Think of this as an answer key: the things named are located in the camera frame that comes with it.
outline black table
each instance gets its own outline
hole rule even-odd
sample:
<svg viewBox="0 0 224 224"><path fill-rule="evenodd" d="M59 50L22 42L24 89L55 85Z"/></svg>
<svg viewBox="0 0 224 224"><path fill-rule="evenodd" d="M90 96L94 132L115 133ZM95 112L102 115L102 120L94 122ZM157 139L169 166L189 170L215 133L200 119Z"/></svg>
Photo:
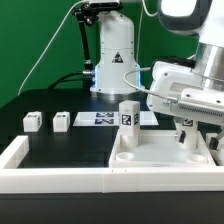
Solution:
<svg viewBox="0 0 224 224"><path fill-rule="evenodd" d="M145 99L141 110L148 110ZM0 152L23 132L27 112L41 111L43 125L29 133L30 152L19 168L107 167L118 127L72 127L54 133L56 112L118 111L117 102L93 99L85 89L32 90L0 110ZM160 125L174 129L172 118L156 114ZM217 127L202 124L202 131ZM223 223L224 192L145 192L0 195L0 223Z"/></svg>

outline black cable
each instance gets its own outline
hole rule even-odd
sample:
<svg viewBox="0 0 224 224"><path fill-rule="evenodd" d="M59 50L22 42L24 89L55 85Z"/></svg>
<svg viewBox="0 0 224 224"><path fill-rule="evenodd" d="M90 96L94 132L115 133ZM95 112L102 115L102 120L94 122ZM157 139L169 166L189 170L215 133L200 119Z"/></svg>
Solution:
<svg viewBox="0 0 224 224"><path fill-rule="evenodd" d="M55 85L54 85L54 87L56 87L58 84L60 84L60 83L62 83L62 82L74 82L74 81L88 81L88 79L69 79L69 80L61 80L60 82L55 82Z"/></svg>
<svg viewBox="0 0 224 224"><path fill-rule="evenodd" d="M54 89L55 86L57 86L60 82L64 81L67 78L70 78L72 76L76 76L76 75L82 75L82 72L75 72L75 73L70 73L68 75L65 75L63 77L61 77L60 79L58 79L56 82L52 83L48 89Z"/></svg>

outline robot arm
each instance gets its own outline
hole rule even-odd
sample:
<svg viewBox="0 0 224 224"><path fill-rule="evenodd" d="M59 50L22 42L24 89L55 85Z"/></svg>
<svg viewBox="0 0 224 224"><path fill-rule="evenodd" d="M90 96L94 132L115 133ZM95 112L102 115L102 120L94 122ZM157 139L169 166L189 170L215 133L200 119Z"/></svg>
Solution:
<svg viewBox="0 0 224 224"><path fill-rule="evenodd" d="M150 109L177 117L224 125L224 2L222 0L160 0L158 15L169 31L199 35L196 65L157 62L151 90L161 87L177 102L149 96Z"/></svg>

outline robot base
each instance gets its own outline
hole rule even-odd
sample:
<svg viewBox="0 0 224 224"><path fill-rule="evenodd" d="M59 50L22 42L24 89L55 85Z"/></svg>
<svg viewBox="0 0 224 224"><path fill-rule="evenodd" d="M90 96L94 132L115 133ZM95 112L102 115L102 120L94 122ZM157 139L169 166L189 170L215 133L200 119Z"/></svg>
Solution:
<svg viewBox="0 0 224 224"><path fill-rule="evenodd" d="M128 93L128 94L111 94L101 93L90 90L90 95L93 98L99 98L103 100L117 101L117 100L138 100L146 98L146 94L140 91Z"/></svg>

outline white tray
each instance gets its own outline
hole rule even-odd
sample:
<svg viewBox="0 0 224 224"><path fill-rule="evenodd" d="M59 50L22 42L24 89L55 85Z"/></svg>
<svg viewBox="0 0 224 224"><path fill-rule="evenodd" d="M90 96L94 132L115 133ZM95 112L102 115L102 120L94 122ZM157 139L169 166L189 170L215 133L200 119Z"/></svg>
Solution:
<svg viewBox="0 0 224 224"><path fill-rule="evenodd" d="M118 130L109 167L215 166L200 132L198 147L187 150L176 141L176 131L141 130L139 145L126 149Z"/></svg>

